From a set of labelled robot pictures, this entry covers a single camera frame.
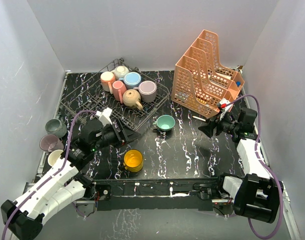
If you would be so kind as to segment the lilac ceramic mug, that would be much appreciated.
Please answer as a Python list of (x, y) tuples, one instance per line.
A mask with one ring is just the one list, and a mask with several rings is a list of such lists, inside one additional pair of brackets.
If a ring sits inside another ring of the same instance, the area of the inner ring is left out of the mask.
[(138, 86), (138, 91), (143, 102), (151, 103), (156, 99), (157, 85), (153, 81), (146, 80)]

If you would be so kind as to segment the mauve pink mug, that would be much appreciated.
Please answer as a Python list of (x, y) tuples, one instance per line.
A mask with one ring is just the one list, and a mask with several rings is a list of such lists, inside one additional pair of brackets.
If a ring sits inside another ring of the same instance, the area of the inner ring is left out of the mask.
[(45, 152), (53, 152), (56, 150), (63, 150), (64, 145), (61, 140), (54, 134), (47, 134), (43, 136), (39, 142), (39, 147)]

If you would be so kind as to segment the cream pink speckled mug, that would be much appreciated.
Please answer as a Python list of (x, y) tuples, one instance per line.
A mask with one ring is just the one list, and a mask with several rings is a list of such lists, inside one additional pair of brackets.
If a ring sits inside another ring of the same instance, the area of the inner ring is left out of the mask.
[(100, 82), (102, 88), (109, 92), (110, 94), (113, 93), (113, 83), (116, 81), (115, 75), (111, 71), (105, 71), (100, 75)]

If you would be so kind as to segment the blue mug cream inside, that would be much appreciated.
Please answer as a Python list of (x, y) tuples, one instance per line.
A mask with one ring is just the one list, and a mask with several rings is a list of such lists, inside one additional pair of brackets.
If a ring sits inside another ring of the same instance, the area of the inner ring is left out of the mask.
[(62, 154), (63, 152), (64, 152), (64, 151), (61, 150), (61, 149), (57, 149), (57, 150), (52, 151), (52, 152), (49, 154), (48, 158), (47, 158), (48, 164), (52, 167), (52, 166), (56, 163), (56, 161), (58, 160), (58, 158), (61, 157), (61, 154)]

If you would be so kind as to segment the teal green cup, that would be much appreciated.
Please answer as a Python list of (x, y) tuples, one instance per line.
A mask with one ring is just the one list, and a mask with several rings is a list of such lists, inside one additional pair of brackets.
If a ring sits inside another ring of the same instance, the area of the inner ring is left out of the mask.
[(156, 129), (166, 132), (171, 130), (175, 124), (176, 121), (171, 115), (161, 115), (152, 125), (156, 127)]

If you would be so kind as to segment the light blue textured mug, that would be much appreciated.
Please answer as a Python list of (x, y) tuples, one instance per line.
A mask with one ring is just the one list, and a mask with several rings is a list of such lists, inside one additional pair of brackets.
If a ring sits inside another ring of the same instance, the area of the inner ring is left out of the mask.
[(127, 90), (138, 87), (142, 81), (142, 77), (137, 72), (129, 72), (123, 78), (122, 81)]

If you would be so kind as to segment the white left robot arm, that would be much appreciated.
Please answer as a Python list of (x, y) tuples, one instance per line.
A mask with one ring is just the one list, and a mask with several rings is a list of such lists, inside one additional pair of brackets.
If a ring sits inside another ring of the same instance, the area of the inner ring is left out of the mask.
[(4, 231), (10, 230), (20, 240), (33, 240), (67, 205), (93, 198), (95, 184), (81, 171), (95, 152), (108, 146), (120, 148), (141, 137), (120, 119), (115, 121), (103, 124), (96, 118), (90, 120), (67, 142), (66, 151), (37, 183), (16, 200), (6, 200), (0, 207)]

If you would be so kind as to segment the yellow mug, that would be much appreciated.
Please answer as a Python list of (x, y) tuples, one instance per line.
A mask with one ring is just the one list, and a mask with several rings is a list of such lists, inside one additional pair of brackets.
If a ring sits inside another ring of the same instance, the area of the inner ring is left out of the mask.
[(124, 155), (123, 166), (132, 173), (138, 173), (143, 168), (144, 157), (142, 153), (136, 149), (127, 151)]

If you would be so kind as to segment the pink mug white inside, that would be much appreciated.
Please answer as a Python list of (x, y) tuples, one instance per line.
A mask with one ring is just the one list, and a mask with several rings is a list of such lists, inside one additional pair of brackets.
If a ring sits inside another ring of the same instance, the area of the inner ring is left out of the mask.
[(123, 104), (123, 94), (127, 91), (125, 84), (121, 80), (116, 80), (112, 84), (112, 93), (114, 98)]

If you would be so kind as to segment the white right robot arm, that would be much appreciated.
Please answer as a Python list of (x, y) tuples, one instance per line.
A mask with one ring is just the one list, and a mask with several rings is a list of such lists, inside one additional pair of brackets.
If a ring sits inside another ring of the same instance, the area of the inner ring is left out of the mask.
[(271, 224), (276, 219), (284, 186), (263, 163), (254, 132), (257, 116), (257, 111), (247, 107), (241, 108), (237, 119), (230, 113), (219, 112), (198, 129), (209, 138), (221, 133), (230, 135), (242, 160), (244, 177), (223, 173), (215, 186), (216, 194), (223, 199), (230, 197), (237, 215)]

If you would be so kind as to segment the white speckled ceramic mug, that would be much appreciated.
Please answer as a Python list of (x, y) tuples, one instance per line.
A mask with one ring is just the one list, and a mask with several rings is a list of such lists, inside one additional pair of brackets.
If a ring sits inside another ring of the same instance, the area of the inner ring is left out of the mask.
[(111, 72), (114, 74), (115, 79), (119, 80), (120, 78), (124, 78), (130, 71), (126, 66), (120, 65), (120, 66), (117, 66)]

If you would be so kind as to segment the tan brown mug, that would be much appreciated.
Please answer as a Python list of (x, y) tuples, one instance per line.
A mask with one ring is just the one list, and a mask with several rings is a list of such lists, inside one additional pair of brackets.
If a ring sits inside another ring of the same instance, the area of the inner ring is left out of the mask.
[(138, 109), (139, 111), (143, 110), (141, 95), (135, 89), (126, 90), (122, 96), (122, 102), (130, 109)]

